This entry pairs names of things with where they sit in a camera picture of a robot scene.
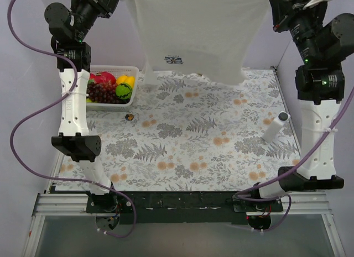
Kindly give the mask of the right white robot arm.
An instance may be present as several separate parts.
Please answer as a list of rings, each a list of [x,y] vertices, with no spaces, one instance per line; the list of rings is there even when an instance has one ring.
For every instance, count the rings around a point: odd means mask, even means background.
[[[345,97],[341,63],[353,53],[353,14],[324,24],[330,0],[270,0],[273,29],[289,32],[303,61],[295,72],[302,116],[301,157],[281,167],[276,178],[235,193],[235,205],[263,211],[296,191],[335,190],[344,186],[334,166],[335,127],[351,102]]]

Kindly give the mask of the round painted brooch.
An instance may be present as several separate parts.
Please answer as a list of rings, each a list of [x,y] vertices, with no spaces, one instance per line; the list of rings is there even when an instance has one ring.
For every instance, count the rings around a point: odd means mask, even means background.
[[[134,115],[133,114],[126,114],[125,115],[125,120],[131,122],[134,119]]]

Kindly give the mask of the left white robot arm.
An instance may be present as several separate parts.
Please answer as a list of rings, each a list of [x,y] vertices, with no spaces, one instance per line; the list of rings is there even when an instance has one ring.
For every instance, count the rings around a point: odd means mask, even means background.
[[[62,102],[59,134],[52,145],[70,157],[90,182],[92,205],[107,213],[118,207],[99,158],[101,138],[90,135],[86,119],[87,85],[90,79],[91,48],[84,42],[97,18],[109,18],[119,0],[71,0],[71,7],[55,2],[47,6],[44,18],[52,35],[51,47],[57,55]]]

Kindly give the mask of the white t-shirt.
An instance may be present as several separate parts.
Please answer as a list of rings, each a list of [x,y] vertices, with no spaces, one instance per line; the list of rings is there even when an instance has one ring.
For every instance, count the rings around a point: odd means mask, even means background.
[[[145,54],[145,70],[202,74],[239,85],[246,51],[270,0],[124,0]]]

